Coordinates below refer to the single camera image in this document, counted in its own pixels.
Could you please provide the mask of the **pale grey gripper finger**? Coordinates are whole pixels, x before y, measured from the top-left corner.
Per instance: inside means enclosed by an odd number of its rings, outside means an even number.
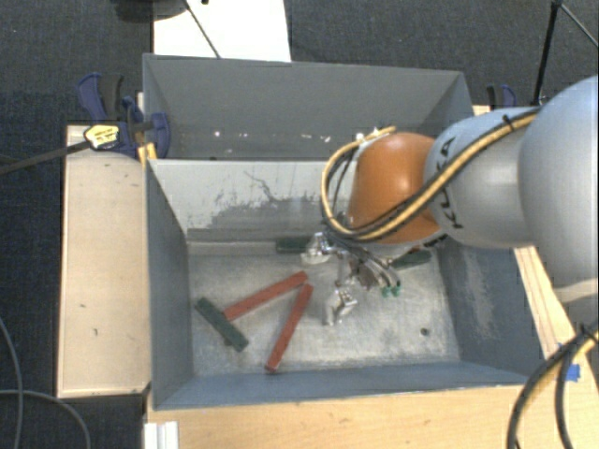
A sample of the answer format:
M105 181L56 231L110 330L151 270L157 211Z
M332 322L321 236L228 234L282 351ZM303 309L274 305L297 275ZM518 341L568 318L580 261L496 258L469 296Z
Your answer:
M340 307L340 301L337 291L330 293L325 298L322 310L322 324L324 326L335 326L337 324L337 312Z
M339 292L339 300L339 318L343 319L357 306L358 301L351 292L346 290Z

